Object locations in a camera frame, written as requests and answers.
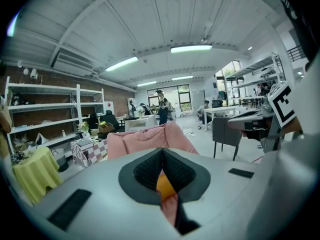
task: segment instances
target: brick wall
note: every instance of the brick wall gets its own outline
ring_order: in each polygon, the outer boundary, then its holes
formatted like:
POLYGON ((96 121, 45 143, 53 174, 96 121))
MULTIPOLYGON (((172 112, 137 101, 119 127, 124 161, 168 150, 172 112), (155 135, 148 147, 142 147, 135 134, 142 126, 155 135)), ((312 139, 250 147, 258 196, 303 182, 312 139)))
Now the brick wall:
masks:
MULTIPOLYGON (((30 76, 25 76, 23 74, 24 68, 18 68, 14 66, 7 66, 7 70, 4 76, 0 77, 0 91, 1 94, 4 95, 6 88, 7 77, 10 77, 10 83, 31 83, 30 76)), ((128 114, 128 104, 127 98, 133 98, 134 93, 125 91, 122 89, 118 89, 115 87, 111 87, 108 85, 95 83, 89 80, 82 80, 79 78, 73 78, 69 76, 65 76, 62 74, 47 72, 38 70, 39 75, 42 76, 42 84, 50 85, 50 86, 61 86, 61 87, 73 87, 75 88, 77 84, 80 84, 82 89, 101 91, 103 89, 104 100, 113 102, 114 113, 116 117, 123 116, 124 114, 128 114)), ((40 79, 38 78, 35 81, 35 84, 39 84, 40 79)), ((68 95, 24 95, 24 97, 30 101, 34 101, 36 104, 41 103, 69 103, 70 96, 68 95)), ((93 97, 83 96, 81 97, 82 102, 93 102, 93 97)), ((94 113, 93 107, 83 107, 81 108, 82 115, 89 115, 94 113)), ((60 121, 65 119, 70 119, 71 109, 51 109, 51 110, 40 110, 40 111, 32 111, 32 112, 23 112, 23 113, 15 113, 13 114, 14 126, 21 125, 38 125, 43 122, 43 120, 48 121, 60 121)), ((57 136, 61 136, 62 129, 66 133, 74 132, 73 123, 63 123, 57 124, 54 126, 38 128, 34 130, 29 130, 17 134, 20 137, 23 134, 27 135, 29 140, 35 140, 37 134, 40 132, 44 137, 51 139, 57 136)))

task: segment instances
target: round table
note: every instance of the round table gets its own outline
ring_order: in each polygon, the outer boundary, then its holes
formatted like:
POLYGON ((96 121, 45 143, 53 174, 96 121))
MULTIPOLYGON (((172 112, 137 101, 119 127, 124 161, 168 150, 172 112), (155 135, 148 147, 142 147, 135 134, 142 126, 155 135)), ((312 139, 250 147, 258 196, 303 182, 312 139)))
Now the round table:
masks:
POLYGON ((12 169, 34 204, 46 195, 48 187, 53 189, 63 182, 57 172, 59 165, 47 147, 38 147, 30 158, 15 164, 12 169))

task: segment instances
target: gray chair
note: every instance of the gray chair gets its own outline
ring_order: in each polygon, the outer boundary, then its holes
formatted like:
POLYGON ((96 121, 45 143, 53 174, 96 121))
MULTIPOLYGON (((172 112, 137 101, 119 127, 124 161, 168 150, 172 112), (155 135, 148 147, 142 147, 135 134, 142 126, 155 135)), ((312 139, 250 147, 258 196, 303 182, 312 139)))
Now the gray chair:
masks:
POLYGON ((232 129, 228 126, 228 117, 215 117, 212 122, 212 140, 214 141, 214 154, 216 158, 217 142, 221 143, 221 151, 224 150, 224 144, 235 147, 232 161, 235 160, 239 149, 239 143, 242 137, 240 130, 232 129))

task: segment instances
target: air conditioner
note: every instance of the air conditioner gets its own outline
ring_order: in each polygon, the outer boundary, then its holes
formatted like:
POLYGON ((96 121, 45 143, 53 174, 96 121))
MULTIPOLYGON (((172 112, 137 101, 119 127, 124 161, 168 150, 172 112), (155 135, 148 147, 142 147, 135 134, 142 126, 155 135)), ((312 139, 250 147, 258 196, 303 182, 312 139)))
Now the air conditioner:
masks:
POLYGON ((53 69, 72 75, 85 77, 92 75, 94 66, 91 61, 68 51, 60 51, 53 65, 53 69))

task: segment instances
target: checkered box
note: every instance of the checkered box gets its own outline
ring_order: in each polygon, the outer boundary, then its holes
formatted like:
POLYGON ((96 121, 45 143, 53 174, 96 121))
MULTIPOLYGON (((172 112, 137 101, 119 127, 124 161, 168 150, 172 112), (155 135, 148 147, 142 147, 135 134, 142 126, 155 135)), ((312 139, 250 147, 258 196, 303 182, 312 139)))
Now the checkered box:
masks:
POLYGON ((80 149, 80 147, 77 145, 78 141, 79 140, 71 143, 72 157, 74 163, 80 164, 84 167, 88 167, 96 163, 108 151, 106 139, 96 143, 86 150, 80 149))

